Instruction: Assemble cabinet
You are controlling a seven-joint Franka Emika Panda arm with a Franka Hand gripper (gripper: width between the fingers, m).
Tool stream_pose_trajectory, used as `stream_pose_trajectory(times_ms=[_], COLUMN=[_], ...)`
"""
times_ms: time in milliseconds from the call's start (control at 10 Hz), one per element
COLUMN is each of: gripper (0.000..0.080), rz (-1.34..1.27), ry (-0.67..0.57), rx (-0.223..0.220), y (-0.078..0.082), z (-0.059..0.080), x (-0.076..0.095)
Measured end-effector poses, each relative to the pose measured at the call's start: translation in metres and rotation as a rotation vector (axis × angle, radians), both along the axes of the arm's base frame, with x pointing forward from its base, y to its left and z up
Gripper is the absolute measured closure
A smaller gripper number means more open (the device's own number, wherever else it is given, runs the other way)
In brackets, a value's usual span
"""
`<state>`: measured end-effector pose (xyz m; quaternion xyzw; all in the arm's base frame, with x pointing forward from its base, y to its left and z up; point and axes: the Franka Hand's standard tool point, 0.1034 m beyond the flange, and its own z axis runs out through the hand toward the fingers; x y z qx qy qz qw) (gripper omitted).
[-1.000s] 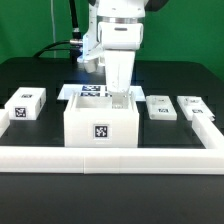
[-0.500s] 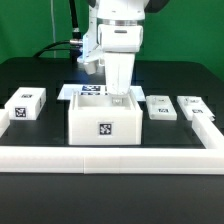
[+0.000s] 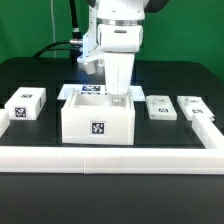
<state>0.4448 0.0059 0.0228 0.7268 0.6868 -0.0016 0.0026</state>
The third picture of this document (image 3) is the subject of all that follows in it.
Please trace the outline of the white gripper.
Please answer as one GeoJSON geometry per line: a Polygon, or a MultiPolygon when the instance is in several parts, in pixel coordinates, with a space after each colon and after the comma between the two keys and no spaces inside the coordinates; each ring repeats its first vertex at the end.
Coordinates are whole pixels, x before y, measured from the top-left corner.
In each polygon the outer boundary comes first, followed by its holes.
{"type": "Polygon", "coordinates": [[[128,94],[135,54],[143,40],[143,27],[98,26],[98,42],[103,52],[107,92],[113,96],[112,104],[120,106],[128,94]]]}

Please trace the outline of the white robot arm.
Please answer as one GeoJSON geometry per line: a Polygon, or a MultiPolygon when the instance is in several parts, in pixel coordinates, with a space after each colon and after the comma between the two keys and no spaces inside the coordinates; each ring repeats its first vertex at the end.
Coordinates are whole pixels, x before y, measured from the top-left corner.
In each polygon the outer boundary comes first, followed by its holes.
{"type": "Polygon", "coordinates": [[[169,0],[87,0],[89,28],[83,37],[80,61],[87,74],[102,64],[106,91],[113,105],[129,94],[135,54],[143,41],[141,22],[157,13],[169,0]]]}

